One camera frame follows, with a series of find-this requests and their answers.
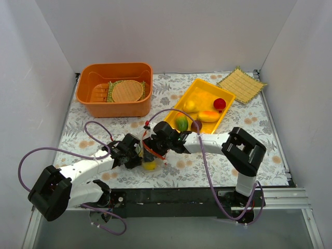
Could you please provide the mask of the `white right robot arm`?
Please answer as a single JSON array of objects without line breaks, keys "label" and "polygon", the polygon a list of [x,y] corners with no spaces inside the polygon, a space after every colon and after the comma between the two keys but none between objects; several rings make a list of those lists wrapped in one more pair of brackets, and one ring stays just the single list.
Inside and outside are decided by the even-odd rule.
[{"label": "white right robot arm", "polygon": [[143,135],[144,159],[153,161],[164,157],[169,150],[178,154],[195,154],[205,151],[225,156],[238,171],[235,201],[240,206],[249,205],[257,172],[266,153],[260,141],[239,127],[229,133],[197,134],[193,131],[178,132],[167,122],[152,124]]}]

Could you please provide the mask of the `yellow orange fake mango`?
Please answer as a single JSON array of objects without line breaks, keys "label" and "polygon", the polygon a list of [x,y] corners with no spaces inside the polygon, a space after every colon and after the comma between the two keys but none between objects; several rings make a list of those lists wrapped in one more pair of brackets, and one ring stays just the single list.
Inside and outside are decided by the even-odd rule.
[{"label": "yellow orange fake mango", "polygon": [[198,112],[197,119],[201,122],[216,122],[220,119],[219,112],[201,111]]}]

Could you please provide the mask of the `clear zip top bag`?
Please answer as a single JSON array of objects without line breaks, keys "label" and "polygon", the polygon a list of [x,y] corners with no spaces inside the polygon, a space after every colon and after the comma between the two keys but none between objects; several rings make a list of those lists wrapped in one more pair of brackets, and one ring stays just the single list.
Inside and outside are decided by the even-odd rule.
[{"label": "clear zip top bag", "polygon": [[161,170],[162,167],[167,166],[167,160],[166,159],[161,159],[161,158],[155,156],[154,154],[150,153],[145,148],[145,146],[143,145],[143,139],[146,139],[148,137],[149,137],[149,134],[146,134],[145,130],[143,130],[142,132],[139,133],[139,138],[141,139],[141,143],[140,143],[140,147],[141,147],[140,157],[142,157],[142,164],[143,164],[143,162],[152,162],[152,161],[156,162],[157,167],[153,171],[147,171],[147,170],[145,170],[142,167],[143,170],[145,170],[146,172],[154,172],[154,171]]}]

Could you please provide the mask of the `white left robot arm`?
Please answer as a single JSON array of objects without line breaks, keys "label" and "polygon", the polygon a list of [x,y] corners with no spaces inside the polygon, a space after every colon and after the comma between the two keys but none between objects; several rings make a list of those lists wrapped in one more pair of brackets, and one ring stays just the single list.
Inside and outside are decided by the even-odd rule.
[{"label": "white left robot arm", "polygon": [[98,207],[110,204],[111,188],[100,179],[92,177],[121,165],[129,169],[140,166],[140,139],[128,133],[121,141],[109,143],[98,150],[92,160],[81,160],[62,168],[46,167],[28,200],[47,221],[60,217],[67,208],[93,203]]}]

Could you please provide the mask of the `orange green fake mango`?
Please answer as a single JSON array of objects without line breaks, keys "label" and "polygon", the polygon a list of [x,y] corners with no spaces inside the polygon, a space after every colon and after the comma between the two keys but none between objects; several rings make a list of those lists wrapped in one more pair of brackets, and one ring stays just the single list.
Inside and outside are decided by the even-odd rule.
[{"label": "orange green fake mango", "polygon": [[175,125],[178,131],[183,132],[188,130],[188,119],[183,113],[177,113],[175,116]]}]

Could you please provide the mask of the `red fake apple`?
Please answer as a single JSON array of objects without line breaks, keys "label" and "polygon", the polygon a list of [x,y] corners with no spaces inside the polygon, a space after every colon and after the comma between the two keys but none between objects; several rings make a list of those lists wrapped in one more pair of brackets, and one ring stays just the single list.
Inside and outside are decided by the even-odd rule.
[{"label": "red fake apple", "polygon": [[227,107],[227,103],[224,99],[218,98],[214,100],[213,107],[221,113]]}]

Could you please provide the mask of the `dark purple fake plum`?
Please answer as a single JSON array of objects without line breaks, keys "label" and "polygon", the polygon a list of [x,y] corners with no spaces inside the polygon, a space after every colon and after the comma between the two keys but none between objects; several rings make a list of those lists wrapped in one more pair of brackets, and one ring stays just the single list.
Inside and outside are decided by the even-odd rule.
[{"label": "dark purple fake plum", "polygon": [[191,129],[191,131],[197,132],[198,130],[201,131],[202,126],[203,126],[203,124],[200,120],[195,120],[191,123],[190,129]]}]

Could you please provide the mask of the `yellow fake lemon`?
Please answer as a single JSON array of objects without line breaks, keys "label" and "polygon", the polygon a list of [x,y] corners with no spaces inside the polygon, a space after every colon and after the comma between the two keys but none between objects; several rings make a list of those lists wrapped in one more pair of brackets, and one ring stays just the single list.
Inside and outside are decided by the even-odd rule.
[{"label": "yellow fake lemon", "polygon": [[156,169],[157,164],[155,161],[152,162],[143,162],[142,167],[147,171],[153,171]]}]

